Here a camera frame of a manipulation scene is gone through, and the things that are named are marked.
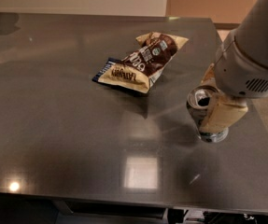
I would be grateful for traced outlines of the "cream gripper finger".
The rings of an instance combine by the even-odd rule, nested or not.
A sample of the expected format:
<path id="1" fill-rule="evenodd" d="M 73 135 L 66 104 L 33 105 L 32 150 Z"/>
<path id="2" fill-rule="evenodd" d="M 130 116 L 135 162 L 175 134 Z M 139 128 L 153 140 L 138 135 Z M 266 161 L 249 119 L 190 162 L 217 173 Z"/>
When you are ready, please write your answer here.
<path id="1" fill-rule="evenodd" d="M 235 124 L 248 111 L 246 98 L 223 92 L 214 92 L 209 97 L 201 98 L 199 105 L 206 109 L 199 128 L 202 133 L 220 133 Z"/>
<path id="2" fill-rule="evenodd" d="M 214 64 L 211 63 L 205 71 L 201 80 L 201 85 L 216 86 Z"/>

